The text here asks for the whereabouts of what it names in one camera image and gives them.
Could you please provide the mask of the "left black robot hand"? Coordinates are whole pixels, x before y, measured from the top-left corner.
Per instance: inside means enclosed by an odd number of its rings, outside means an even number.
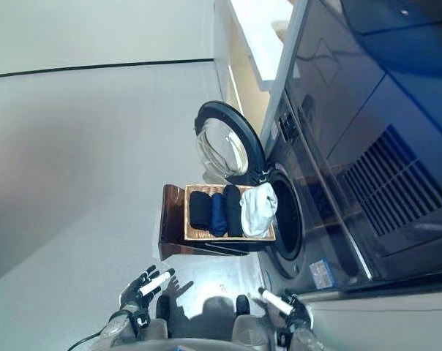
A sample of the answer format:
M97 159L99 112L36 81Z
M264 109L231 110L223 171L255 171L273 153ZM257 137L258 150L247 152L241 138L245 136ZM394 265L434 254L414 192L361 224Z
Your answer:
M155 295L162 291L161 286L175 274L174 268L160 273L152 265L130 282L119 296L119 308L135 306L138 310L145 309Z

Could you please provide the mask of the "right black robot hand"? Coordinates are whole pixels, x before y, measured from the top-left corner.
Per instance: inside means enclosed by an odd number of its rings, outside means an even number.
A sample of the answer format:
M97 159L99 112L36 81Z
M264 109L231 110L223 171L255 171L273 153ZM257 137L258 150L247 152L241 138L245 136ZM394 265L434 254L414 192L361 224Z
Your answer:
M266 312L275 327L291 330L310 329L312 326L310 313L292 290L285 289L279 295L275 295L265 287L259 287L258 292L266 304Z

